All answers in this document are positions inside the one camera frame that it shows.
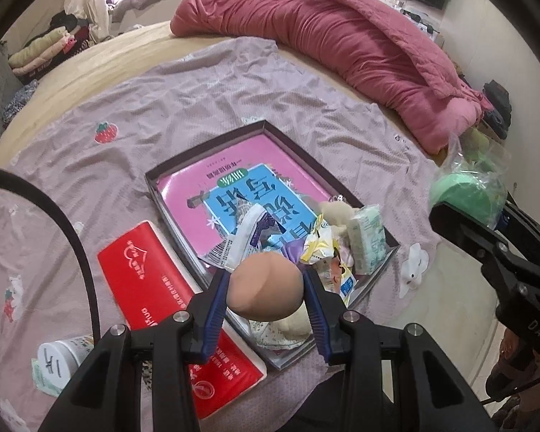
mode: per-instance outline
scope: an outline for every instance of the cable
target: cable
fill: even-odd
[[[481,401],[480,404],[482,406],[486,406],[487,404],[490,404],[492,402],[504,401],[506,398],[509,398],[510,396],[517,395],[519,393],[522,393],[523,391],[529,390],[530,388],[535,387],[539,383],[540,383],[540,376],[537,379],[532,380],[532,381],[528,382],[527,384],[522,385],[521,387],[513,388],[512,391],[507,396],[504,396],[504,398],[500,398],[499,400],[495,400],[493,398],[488,398],[487,400]]]
[[[90,308],[90,320],[92,321],[92,338],[94,339],[94,344],[96,344],[100,340],[100,315],[96,301],[96,289],[94,287],[92,271],[88,264],[88,257],[74,227],[72,227],[64,212],[46,193],[21,177],[0,169],[0,189],[17,194],[38,206],[38,208],[50,216],[64,233],[66,239],[68,239],[82,271],[82,278],[84,278],[88,306]]]

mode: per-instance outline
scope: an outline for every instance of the pink blanket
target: pink blanket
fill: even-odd
[[[378,0],[183,0],[170,28],[264,37],[307,54],[395,109],[431,154],[492,109],[435,43]]]

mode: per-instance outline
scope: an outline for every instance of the plastic bag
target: plastic bag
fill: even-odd
[[[503,183],[510,153],[480,133],[468,129],[450,135],[448,156],[430,188],[430,208],[447,202],[495,229],[508,191]]]

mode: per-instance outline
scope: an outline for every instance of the white bottle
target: white bottle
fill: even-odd
[[[55,387],[64,388],[93,348],[90,334],[41,344],[38,362],[42,375]]]

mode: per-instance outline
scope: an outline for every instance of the red packaging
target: red packaging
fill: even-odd
[[[159,229],[143,221],[98,254],[98,261],[130,329],[156,325],[186,308],[200,291]],[[266,378],[266,366],[228,325],[206,365],[190,367],[199,419]]]

